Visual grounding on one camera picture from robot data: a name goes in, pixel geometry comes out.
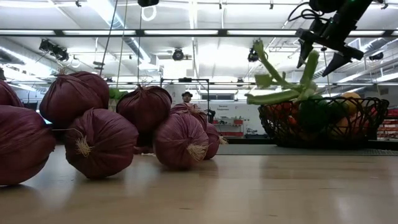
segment table surface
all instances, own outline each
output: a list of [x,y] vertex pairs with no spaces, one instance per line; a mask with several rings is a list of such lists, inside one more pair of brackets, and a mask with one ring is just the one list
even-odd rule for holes
[[136,156],[92,181],[58,147],[37,176],[0,188],[1,224],[265,222],[396,224],[398,157],[216,156],[172,172]]

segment celery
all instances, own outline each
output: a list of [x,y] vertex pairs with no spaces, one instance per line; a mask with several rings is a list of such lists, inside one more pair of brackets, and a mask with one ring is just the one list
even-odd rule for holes
[[287,82],[286,73],[282,72],[282,76],[279,75],[278,71],[269,63],[266,54],[264,52],[264,44],[262,40],[257,40],[254,42],[254,50],[257,52],[260,61],[264,64],[265,68],[268,70],[267,75],[255,75],[256,84],[259,88],[267,88],[271,85],[278,85],[283,90],[281,93],[273,93],[264,96],[253,96],[247,94],[247,103],[256,105],[266,105],[281,103],[283,101],[292,100],[294,98],[299,98],[300,100],[307,99],[309,96],[315,94],[317,90],[317,85],[312,81],[315,69],[318,65],[319,53],[315,50],[310,52],[308,60],[305,63],[305,68],[303,76],[300,80],[300,84],[293,84]]

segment black wire basket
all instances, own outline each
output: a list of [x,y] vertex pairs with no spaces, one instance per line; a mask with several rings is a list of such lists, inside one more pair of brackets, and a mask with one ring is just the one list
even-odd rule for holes
[[259,112],[278,146],[352,149],[377,139],[388,106],[379,98],[312,98],[262,105]]

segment cap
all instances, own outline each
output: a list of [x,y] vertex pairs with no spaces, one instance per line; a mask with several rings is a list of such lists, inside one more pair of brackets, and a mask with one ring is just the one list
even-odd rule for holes
[[190,97],[193,97],[193,95],[188,91],[186,91],[185,93],[182,93],[181,96],[184,97],[185,95],[189,95]]

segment red onion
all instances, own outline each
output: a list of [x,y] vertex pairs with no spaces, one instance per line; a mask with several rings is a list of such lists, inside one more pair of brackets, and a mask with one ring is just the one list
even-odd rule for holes
[[131,164],[137,138],[136,127],[120,114],[90,109],[66,133],[67,161],[87,178],[111,176]]
[[76,72],[73,74],[69,74],[69,76],[73,76],[85,82],[101,98],[104,105],[103,108],[108,109],[109,86],[105,80],[103,80],[99,75],[92,74],[91,72]]
[[198,105],[192,103],[179,103],[170,110],[170,114],[174,113],[186,113],[194,116],[201,123],[203,130],[206,130],[207,115]]
[[172,169],[189,169],[206,156],[208,137],[189,114],[172,114],[155,134],[159,162]]
[[15,185],[42,170],[56,141],[34,110],[2,105],[0,114],[0,185]]
[[204,158],[205,160],[211,159],[217,154],[220,144],[227,144],[227,141],[218,135],[218,131],[214,125],[208,123],[206,133],[209,137],[209,149]]
[[82,80],[74,76],[59,75],[40,104],[40,114],[58,128],[68,127],[90,108],[108,108],[108,102],[101,96],[109,94],[109,88],[102,85],[95,88],[97,81],[82,81],[81,76]]
[[119,100],[116,112],[134,124],[140,133],[153,132],[170,114],[172,98],[159,86],[141,87]]
[[3,80],[0,80],[0,105],[24,107],[15,91]]

